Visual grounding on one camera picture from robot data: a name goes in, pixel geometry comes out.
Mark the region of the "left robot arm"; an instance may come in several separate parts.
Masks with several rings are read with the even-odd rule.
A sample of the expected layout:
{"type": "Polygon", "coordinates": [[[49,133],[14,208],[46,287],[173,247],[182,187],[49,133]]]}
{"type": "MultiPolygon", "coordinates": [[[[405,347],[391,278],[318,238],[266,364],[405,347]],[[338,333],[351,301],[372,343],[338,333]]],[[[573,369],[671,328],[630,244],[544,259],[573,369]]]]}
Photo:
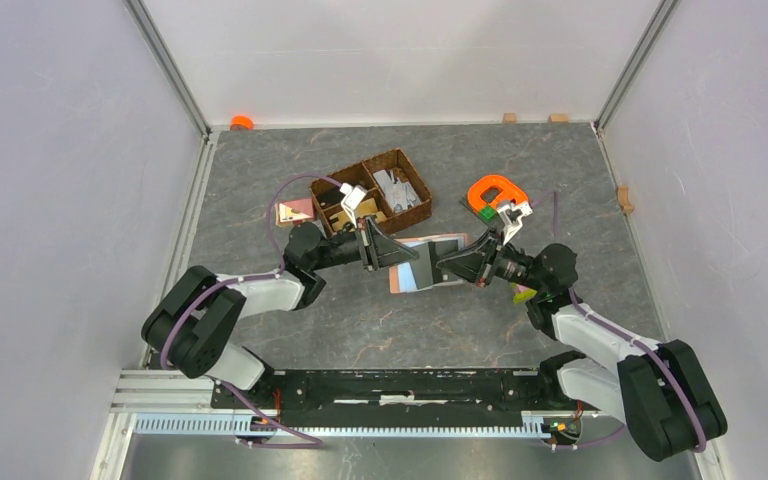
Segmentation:
{"type": "Polygon", "coordinates": [[[145,320],[141,337],[160,355],[160,365],[190,379],[209,377],[236,387],[250,407],[274,394],[269,367],[248,349],[231,344],[241,318],[297,311],[312,304],[326,282],[319,271],[358,262],[367,271],[418,259],[416,250],[384,233],[373,217],[351,231],[325,236],[303,223],[289,232],[278,269],[250,275],[219,275],[188,268],[145,320]]]}

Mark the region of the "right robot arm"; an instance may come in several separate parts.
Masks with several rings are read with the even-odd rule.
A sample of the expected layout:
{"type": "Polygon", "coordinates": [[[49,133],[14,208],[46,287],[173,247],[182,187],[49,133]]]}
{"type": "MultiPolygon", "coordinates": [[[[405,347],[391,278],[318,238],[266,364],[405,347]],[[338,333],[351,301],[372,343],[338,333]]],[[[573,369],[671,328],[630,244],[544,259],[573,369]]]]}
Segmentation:
{"type": "Polygon", "coordinates": [[[577,400],[596,407],[620,421],[654,461],[702,452],[725,435],[726,414],[693,348],[638,335],[598,314],[573,289],[576,263],[561,243],[531,256],[489,229],[436,265],[478,287],[499,278],[534,291],[526,303],[532,326],[570,348],[540,365],[537,392],[545,405],[577,400]]]}

